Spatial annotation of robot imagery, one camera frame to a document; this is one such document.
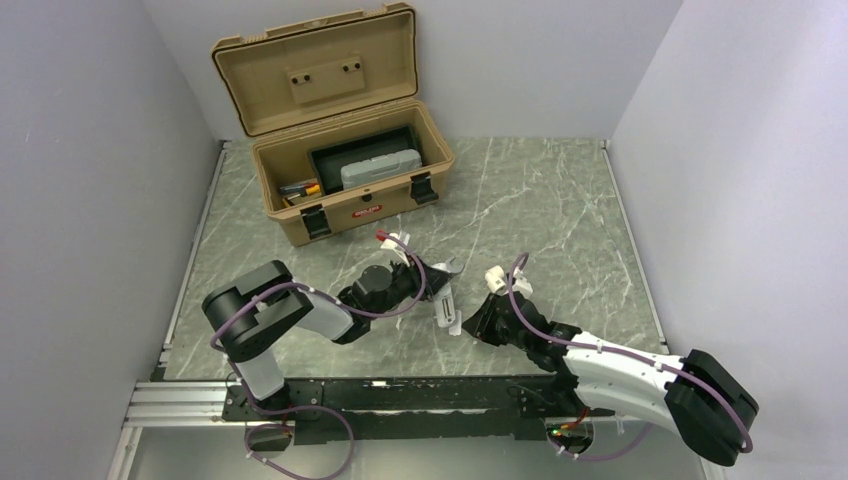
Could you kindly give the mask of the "white remote control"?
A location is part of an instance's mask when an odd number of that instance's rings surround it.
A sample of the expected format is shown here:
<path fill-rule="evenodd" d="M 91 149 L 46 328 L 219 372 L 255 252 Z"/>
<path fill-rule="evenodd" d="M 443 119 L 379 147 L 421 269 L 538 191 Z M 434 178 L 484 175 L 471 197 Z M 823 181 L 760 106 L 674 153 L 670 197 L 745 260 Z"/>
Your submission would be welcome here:
<path fill-rule="evenodd" d="M 438 290 L 433 296 L 432 303 L 437 326 L 446 330 L 451 336 L 460 336 L 462 312 L 455 307 L 452 285 L 446 283 Z"/>

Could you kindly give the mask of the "white pipe elbow fitting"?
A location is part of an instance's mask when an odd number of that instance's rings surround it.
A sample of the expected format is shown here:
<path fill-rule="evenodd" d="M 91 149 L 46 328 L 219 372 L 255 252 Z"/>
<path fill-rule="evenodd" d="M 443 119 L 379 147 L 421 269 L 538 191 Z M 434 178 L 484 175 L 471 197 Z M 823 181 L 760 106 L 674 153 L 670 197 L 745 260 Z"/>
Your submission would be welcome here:
<path fill-rule="evenodd" d="M 503 295 L 507 291 L 507 276 L 501 266 L 493 266 L 484 273 L 488 290 L 495 295 Z"/>

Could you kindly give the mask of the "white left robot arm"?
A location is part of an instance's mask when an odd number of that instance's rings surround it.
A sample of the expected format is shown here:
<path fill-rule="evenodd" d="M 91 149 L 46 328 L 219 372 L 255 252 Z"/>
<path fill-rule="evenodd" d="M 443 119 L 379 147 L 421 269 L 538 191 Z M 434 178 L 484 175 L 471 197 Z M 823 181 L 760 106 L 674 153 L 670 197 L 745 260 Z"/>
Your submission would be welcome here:
<path fill-rule="evenodd" d="M 282 261 L 273 260 L 213 290 L 201 309 L 214 330 L 212 347 L 246 382 L 248 407 L 272 420 L 285 411 L 289 397 L 271 352 L 284 334 L 300 328 L 349 344 L 368 333 L 373 320 L 397 316 L 419 301 L 434 304 L 440 327 L 454 327 L 460 317 L 450 281 L 463 268 L 455 258 L 434 265 L 412 260 L 372 265 L 332 296 L 297 282 Z"/>

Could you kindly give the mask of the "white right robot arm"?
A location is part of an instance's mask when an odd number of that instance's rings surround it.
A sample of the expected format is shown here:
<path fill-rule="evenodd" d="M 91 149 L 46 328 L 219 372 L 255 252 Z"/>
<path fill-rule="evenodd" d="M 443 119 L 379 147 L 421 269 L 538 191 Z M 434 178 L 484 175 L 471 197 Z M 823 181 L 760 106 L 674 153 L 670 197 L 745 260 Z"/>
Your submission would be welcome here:
<path fill-rule="evenodd" d="M 483 343 L 516 347 L 552 373 L 547 399 L 564 415 L 587 407 L 633 416 L 677 434 L 694 453 L 725 467 L 750 450 L 759 405 L 705 351 L 680 357 L 623 347 L 548 320 L 519 293 L 488 295 L 462 328 Z"/>

